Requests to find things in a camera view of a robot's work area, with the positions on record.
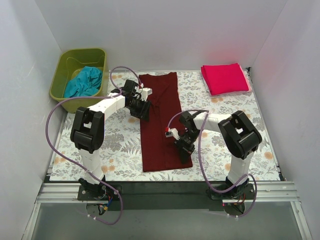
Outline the dark red t shirt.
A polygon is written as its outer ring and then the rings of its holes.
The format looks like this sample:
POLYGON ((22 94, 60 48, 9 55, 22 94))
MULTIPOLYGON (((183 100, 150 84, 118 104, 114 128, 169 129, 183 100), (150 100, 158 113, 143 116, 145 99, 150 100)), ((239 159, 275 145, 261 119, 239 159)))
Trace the dark red t shirt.
POLYGON ((177 73, 142 74, 139 79, 145 87, 152 89, 152 94, 147 98, 151 102, 149 121, 140 121, 142 170, 156 172, 191 168, 191 157, 187 156, 182 163, 179 150, 174 144, 175 138, 165 136, 170 119, 182 111, 177 73))

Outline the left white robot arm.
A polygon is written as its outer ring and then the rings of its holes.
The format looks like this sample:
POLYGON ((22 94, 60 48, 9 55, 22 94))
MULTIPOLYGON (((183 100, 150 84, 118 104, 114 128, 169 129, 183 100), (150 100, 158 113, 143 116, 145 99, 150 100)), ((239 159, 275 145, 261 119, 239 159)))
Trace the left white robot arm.
POLYGON ((124 86, 113 89, 106 99, 89 107, 79 107, 71 129, 70 140, 78 149, 84 177, 78 181, 87 193, 100 198, 106 193, 101 181, 105 180, 100 160, 100 148, 105 139, 105 122, 118 110, 127 108, 131 116, 149 120, 151 102, 148 97, 153 90, 133 80, 126 80, 124 86))

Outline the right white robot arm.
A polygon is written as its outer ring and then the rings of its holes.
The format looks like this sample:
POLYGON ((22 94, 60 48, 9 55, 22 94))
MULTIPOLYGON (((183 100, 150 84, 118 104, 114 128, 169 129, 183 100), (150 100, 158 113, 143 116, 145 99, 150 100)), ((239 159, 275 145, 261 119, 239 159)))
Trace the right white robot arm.
POLYGON ((182 162, 186 161, 195 149, 195 141, 204 130, 220 133, 231 154, 230 170, 225 183, 217 187, 209 186, 212 193, 237 198, 244 195, 249 182, 249 167, 254 153, 258 150, 262 137, 243 111, 232 114, 215 114, 208 110, 195 109, 178 113, 179 122, 184 126, 180 133, 167 126, 165 136, 174 137, 182 162))

